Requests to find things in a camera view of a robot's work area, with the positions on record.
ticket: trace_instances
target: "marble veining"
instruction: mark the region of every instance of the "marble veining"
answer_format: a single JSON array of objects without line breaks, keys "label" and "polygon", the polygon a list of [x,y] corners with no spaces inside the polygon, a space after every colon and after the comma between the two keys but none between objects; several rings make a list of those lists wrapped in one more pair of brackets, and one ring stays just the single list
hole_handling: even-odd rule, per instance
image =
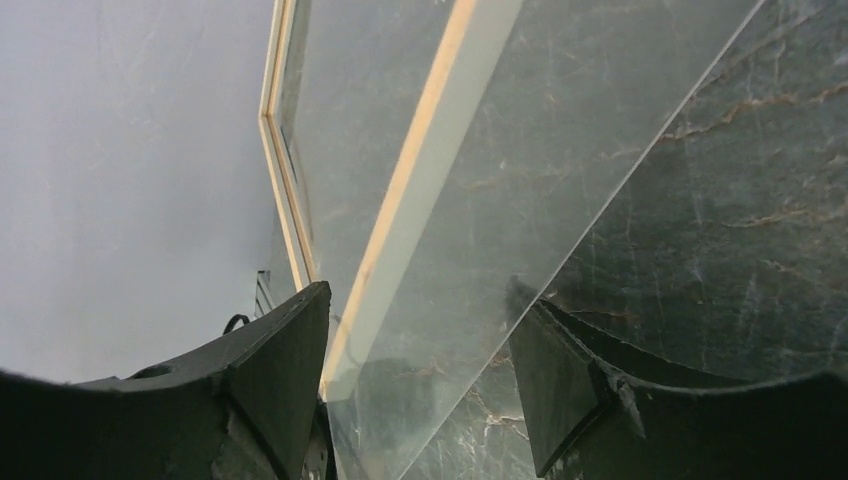
[{"label": "marble veining", "polygon": [[509,347],[492,359],[404,480],[530,480],[533,457]]},{"label": "marble veining", "polygon": [[[517,320],[504,308],[508,278],[543,286],[754,3],[523,3],[366,362],[408,361],[433,403],[411,405],[384,375],[360,379],[363,401],[338,411],[337,430],[357,432],[375,459],[369,473],[394,478],[416,458]],[[430,413],[404,421],[406,441],[384,450],[359,433],[390,425],[373,398]]]},{"label": "marble veining", "polygon": [[848,359],[848,2],[766,2],[546,295],[762,380]]}]

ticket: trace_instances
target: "wooden frame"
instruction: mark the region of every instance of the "wooden frame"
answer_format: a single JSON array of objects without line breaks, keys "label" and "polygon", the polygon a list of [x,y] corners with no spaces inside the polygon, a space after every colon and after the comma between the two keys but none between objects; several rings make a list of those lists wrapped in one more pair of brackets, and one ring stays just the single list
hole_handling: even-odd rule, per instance
[{"label": "wooden frame", "polygon": [[288,150],[277,121],[282,78],[285,72],[296,0],[276,0],[268,42],[268,60],[259,104],[259,132],[268,161],[268,172],[277,213],[283,227],[286,251],[292,266],[295,288],[298,290],[316,279],[315,265],[309,237],[306,235],[306,218],[297,196],[294,172]]}]

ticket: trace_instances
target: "white surface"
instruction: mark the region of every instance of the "white surface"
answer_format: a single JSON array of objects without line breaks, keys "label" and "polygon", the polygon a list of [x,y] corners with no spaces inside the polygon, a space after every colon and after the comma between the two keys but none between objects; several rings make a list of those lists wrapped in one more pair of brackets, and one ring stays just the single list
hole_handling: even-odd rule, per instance
[{"label": "white surface", "polygon": [[134,371],[253,311],[272,0],[0,0],[0,367]]}]

